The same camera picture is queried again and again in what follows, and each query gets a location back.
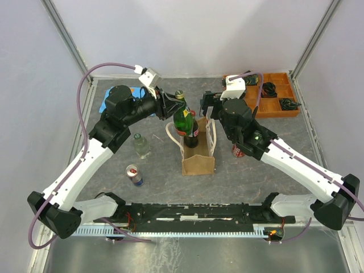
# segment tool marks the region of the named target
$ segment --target blue cloth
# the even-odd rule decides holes
[[[105,98],[104,98],[104,100],[102,101],[102,104],[101,104],[100,109],[99,109],[100,114],[101,114],[101,113],[105,110],[105,108],[106,108],[105,100],[106,100],[106,98],[109,96],[109,92],[110,92],[110,90],[111,90],[112,88],[113,88],[113,86],[112,86],[110,89],[106,90]],[[133,95],[133,97],[134,97],[134,98],[142,98],[142,97],[144,96],[144,94],[145,94],[144,89],[142,89],[142,88],[140,88],[140,87],[131,87],[131,88],[130,88],[130,90],[131,90],[131,94]]]

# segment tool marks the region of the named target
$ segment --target white wall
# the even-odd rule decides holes
[[[364,201],[363,10],[362,0],[342,1],[298,83],[329,168],[358,176]],[[356,224],[364,247],[364,225]]]
[[[91,67],[163,76],[293,69],[331,0],[54,0]],[[104,68],[94,75],[132,73]]]
[[[0,36],[0,271],[26,272],[27,197],[67,164],[81,73],[40,1],[2,3]]]

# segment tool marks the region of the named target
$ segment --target soda can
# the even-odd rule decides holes
[[[131,182],[137,187],[143,185],[143,177],[136,165],[129,165],[126,167],[126,175],[129,177]]]
[[[236,144],[233,146],[233,155],[237,158],[242,158],[245,154],[237,147]]]

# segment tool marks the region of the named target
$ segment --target red bull can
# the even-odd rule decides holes
[[[129,165],[126,167],[126,176],[129,177],[131,182],[137,187],[143,185],[143,177],[139,168],[136,165]]]

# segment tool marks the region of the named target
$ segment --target bottle cap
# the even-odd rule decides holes
[[[184,93],[182,90],[177,90],[176,93],[175,93],[175,96],[178,100],[184,98]]]

